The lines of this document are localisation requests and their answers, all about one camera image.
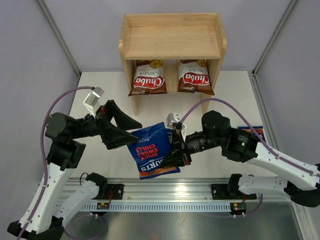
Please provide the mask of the Chuba cassava chips bag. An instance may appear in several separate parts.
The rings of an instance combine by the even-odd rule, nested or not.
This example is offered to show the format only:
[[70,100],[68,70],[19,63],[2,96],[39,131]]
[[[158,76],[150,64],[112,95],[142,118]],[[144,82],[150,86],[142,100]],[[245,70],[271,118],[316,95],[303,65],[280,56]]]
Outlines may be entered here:
[[136,60],[133,85],[128,96],[167,94],[162,59]]
[[214,95],[205,59],[177,61],[178,92]]

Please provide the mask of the blue Burts sea salt bag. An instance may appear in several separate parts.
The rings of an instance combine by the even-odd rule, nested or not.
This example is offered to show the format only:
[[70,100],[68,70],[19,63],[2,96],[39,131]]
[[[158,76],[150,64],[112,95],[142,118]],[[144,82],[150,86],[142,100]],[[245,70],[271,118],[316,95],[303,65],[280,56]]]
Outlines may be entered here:
[[165,135],[166,135],[166,138],[164,140],[165,149],[170,152],[172,150],[172,147],[173,147],[173,132],[172,132],[172,129],[165,128]]

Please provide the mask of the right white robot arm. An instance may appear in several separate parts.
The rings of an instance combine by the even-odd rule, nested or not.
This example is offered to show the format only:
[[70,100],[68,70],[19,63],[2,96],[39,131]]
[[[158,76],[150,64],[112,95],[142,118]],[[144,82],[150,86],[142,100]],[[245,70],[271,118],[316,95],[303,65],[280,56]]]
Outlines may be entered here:
[[202,131],[185,134],[186,127],[177,113],[166,118],[172,130],[172,151],[160,166],[184,167],[191,164],[191,155],[220,147],[228,160],[256,165],[273,172],[275,177],[232,174],[222,190],[212,189],[213,198],[242,199],[254,194],[277,193],[296,204],[315,208],[320,205],[320,166],[306,164],[278,150],[248,131],[233,128],[230,120],[211,110],[201,118]]

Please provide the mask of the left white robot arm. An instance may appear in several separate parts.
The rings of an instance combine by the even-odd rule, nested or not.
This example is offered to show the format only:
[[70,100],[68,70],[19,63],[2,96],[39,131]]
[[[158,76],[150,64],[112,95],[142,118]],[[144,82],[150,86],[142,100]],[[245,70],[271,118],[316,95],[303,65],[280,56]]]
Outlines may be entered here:
[[86,203],[107,197],[107,178],[91,173],[75,193],[58,204],[86,148],[77,139],[100,136],[106,148],[112,150],[137,142],[138,137],[130,130],[142,128],[142,124],[122,112],[114,100],[99,106],[95,116],[73,118],[56,112],[48,117],[45,125],[45,136],[52,144],[43,179],[23,217],[7,228],[8,233],[19,239],[59,240],[70,220]]

